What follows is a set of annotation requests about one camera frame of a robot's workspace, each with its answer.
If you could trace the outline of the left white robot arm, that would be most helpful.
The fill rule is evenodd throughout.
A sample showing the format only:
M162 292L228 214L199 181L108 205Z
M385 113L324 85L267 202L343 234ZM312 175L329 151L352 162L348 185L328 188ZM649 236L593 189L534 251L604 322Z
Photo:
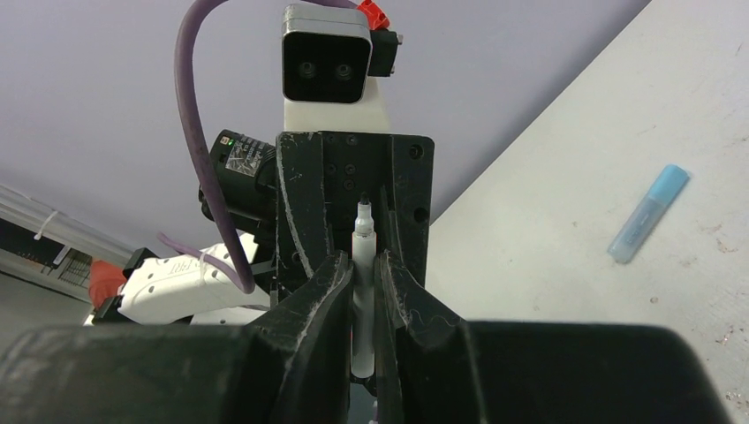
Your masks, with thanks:
M374 229L385 240L384 217L399 232L396 248L418 281L426 272L434 142L427 137L324 132L303 146L283 143L284 159L301 168L277 188L276 152L231 133L212 152L216 174L252 261L279 266L282 292L296 290L328 251L350 251L356 204L367 195ZM164 230L189 246L220 237L196 177L181 153L147 152L125 160L121 148L89 153L87 197L106 207L121 235L155 247Z

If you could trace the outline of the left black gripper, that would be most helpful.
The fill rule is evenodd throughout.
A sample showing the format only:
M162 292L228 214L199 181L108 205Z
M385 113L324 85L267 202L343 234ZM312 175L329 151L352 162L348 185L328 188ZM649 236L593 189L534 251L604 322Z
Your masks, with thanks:
M361 197L372 205L378 250L426 283L435 143L421 135L282 132L276 139L279 301L335 251L350 253Z

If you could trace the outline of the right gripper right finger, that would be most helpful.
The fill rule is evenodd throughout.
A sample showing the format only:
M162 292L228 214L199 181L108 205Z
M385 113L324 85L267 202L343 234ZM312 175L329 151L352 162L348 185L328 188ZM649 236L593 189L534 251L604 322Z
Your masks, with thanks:
M381 423L727 423L676 333L617 324L468 321L391 252L375 263Z

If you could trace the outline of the blue highlighter pen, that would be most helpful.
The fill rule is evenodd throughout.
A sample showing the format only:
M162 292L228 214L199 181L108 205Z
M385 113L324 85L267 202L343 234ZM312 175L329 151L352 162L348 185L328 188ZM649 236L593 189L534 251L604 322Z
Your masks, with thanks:
M689 173L675 164L663 168L609 244L607 253L614 262L632 261L689 180Z

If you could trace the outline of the thin white pen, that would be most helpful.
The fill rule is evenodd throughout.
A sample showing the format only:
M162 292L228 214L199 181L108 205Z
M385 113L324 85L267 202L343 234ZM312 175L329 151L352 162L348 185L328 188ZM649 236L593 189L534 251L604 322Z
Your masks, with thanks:
M372 202L366 193L360 196L352 232L352 374L366 379L375 372L374 349L374 265L377 234Z

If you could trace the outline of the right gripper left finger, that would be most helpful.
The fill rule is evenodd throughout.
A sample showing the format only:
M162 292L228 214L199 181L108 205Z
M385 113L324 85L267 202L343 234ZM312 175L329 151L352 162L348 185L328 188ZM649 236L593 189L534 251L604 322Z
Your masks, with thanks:
M107 324L24 334L1 361L4 423L344 423L352 265L329 255L244 326Z

